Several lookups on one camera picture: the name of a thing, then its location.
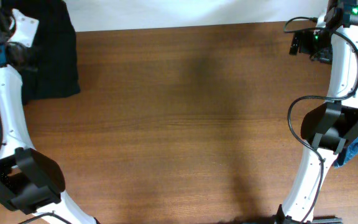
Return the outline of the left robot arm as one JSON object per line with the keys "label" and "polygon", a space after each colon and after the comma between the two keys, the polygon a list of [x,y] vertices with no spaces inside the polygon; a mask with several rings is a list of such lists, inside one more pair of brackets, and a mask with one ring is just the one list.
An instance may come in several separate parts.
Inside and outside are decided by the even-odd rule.
{"label": "left robot arm", "polygon": [[0,204],[48,223],[97,223],[69,196],[60,166],[37,151],[27,130],[22,77],[10,47],[29,49],[39,20],[0,8]]}

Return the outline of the black trousers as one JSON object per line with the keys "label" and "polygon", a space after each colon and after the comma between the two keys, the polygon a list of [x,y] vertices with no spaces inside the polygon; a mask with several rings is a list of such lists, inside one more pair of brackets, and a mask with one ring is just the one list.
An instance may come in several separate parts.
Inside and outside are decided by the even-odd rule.
{"label": "black trousers", "polygon": [[17,67],[23,81],[22,103],[78,94],[76,32],[62,0],[3,0],[5,10],[17,9],[39,21],[32,47]]}

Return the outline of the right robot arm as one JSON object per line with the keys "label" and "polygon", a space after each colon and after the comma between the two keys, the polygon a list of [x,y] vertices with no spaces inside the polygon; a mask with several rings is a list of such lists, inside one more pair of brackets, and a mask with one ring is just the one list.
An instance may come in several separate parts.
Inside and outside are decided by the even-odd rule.
{"label": "right robot arm", "polygon": [[329,1],[323,14],[310,21],[315,27],[284,28],[293,34],[289,53],[330,64],[329,89],[326,96],[300,97],[323,104],[305,115],[301,134],[295,136],[303,145],[300,167],[272,223],[341,223],[340,218],[315,219],[313,212],[330,167],[358,137],[358,3]]}

